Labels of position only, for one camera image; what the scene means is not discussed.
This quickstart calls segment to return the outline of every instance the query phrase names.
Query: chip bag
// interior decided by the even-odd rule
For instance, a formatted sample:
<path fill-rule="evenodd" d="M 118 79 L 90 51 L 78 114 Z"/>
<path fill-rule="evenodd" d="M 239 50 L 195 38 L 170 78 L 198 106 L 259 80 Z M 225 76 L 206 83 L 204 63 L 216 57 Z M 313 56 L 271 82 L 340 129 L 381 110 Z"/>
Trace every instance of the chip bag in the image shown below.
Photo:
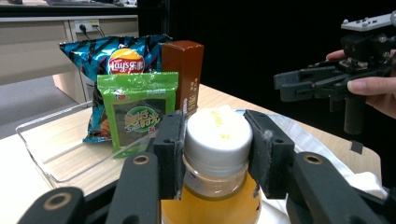
<path fill-rule="evenodd" d="M 163 116 L 175 111 L 177 85 L 177 72 L 98 76 L 117 157 L 146 149 Z"/>
<path fill-rule="evenodd" d="M 98 76 L 161 72 L 162 43 L 170 41 L 167 35 L 107 36 L 60 44 L 64 54 L 94 82 L 92 115 L 84 142 L 111 140 L 104 102 L 96 85 Z"/>

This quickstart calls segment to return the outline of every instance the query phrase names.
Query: bottle neck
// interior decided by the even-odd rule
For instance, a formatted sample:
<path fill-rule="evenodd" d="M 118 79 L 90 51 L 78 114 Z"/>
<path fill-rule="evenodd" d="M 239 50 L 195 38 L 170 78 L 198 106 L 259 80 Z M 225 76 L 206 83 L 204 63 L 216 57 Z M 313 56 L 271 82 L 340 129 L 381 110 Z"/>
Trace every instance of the bottle neck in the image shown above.
<path fill-rule="evenodd" d="M 189 165 L 184 156 L 183 161 L 187 168 L 184 184 L 192 193 L 204 198 L 218 200 L 234 195 L 240 190 L 246 179 L 248 163 L 235 175 L 219 178 L 199 174 Z"/>

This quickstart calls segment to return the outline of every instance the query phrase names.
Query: gray floor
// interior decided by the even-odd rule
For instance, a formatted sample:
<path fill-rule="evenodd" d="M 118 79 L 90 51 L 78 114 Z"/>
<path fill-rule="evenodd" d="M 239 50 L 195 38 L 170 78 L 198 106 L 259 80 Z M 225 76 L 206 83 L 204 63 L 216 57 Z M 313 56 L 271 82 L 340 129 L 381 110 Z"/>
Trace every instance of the gray floor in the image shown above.
<path fill-rule="evenodd" d="M 52 77 L 0 86 L 0 139 L 28 121 L 77 105 L 55 87 Z"/>

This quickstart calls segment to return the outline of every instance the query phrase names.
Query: green snack bag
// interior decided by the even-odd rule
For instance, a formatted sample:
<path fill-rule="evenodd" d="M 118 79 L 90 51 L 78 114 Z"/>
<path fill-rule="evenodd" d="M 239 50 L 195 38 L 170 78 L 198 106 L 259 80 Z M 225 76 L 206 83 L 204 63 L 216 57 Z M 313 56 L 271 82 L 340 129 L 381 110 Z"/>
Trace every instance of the green snack bag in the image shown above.
<path fill-rule="evenodd" d="M 163 116 L 175 111 L 178 72 L 97 78 L 116 157 L 146 150 Z"/>

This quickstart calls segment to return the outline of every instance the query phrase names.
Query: lay's logo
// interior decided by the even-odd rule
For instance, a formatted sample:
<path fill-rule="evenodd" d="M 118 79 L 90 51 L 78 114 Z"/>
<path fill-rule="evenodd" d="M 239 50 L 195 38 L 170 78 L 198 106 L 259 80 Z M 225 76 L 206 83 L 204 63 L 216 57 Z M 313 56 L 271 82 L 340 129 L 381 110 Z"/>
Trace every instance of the lay's logo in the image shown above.
<path fill-rule="evenodd" d="M 142 73 L 144 69 L 144 58 L 132 49 L 118 49 L 108 60 L 109 74 Z"/>

